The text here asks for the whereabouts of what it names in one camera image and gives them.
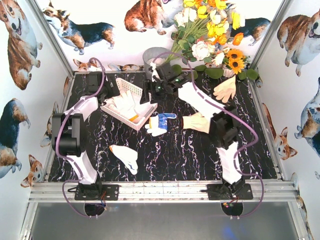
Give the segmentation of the blue dotted knit glove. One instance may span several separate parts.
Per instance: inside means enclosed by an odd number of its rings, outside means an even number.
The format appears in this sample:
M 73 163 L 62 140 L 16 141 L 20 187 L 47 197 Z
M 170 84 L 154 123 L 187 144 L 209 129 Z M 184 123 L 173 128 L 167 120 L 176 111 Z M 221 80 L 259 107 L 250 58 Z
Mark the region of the blue dotted knit glove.
M 144 126 L 147 133 L 153 137 L 165 134 L 168 131 L 168 119 L 176 119 L 175 113 L 160 113 L 149 118 L 149 122 Z

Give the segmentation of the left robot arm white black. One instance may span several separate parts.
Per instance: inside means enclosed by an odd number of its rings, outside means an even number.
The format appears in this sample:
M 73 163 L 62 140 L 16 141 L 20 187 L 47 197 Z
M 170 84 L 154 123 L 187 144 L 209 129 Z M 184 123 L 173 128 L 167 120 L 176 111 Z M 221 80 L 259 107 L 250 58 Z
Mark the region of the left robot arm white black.
M 114 85 L 108 81 L 104 71 L 91 72 L 86 76 L 88 93 L 70 109 L 52 116 L 51 146 L 58 157 L 72 166 L 78 177 L 79 192 L 95 196 L 102 193 L 103 185 L 86 152 L 85 121 L 105 99 L 114 95 Z

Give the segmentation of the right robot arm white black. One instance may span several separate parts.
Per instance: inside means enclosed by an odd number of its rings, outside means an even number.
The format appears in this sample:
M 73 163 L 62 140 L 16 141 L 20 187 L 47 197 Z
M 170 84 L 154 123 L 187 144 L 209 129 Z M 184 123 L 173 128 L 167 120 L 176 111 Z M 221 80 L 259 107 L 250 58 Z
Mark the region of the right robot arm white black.
M 216 102 L 195 84 L 192 76 L 175 73 L 168 63 L 152 62 L 147 69 L 140 103 L 159 103 L 165 95 L 174 94 L 197 112 L 182 118 L 185 129 L 208 134 L 216 147 L 222 166 L 222 190 L 235 197 L 245 181 L 239 169 L 238 134 L 240 119 L 233 106 Z

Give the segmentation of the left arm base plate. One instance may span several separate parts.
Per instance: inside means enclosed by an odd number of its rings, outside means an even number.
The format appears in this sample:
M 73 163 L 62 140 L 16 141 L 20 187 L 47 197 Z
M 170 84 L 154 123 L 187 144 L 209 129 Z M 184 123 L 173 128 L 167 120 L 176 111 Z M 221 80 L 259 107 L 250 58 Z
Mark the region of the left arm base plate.
M 74 199 L 76 201 L 117 201 L 119 197 L 118 184 L 79 184 L 75 189 Z

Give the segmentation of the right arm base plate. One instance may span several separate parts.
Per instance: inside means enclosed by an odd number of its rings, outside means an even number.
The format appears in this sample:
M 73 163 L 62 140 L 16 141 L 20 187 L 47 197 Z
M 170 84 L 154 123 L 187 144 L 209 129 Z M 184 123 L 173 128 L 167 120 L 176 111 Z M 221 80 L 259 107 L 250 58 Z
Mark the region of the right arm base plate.
M 236 187 L 229 184 L 207 184 L 206 189 L 200 192 L 206 193 L 209 200 L 252 200 L 254 198 L 248 183 Z

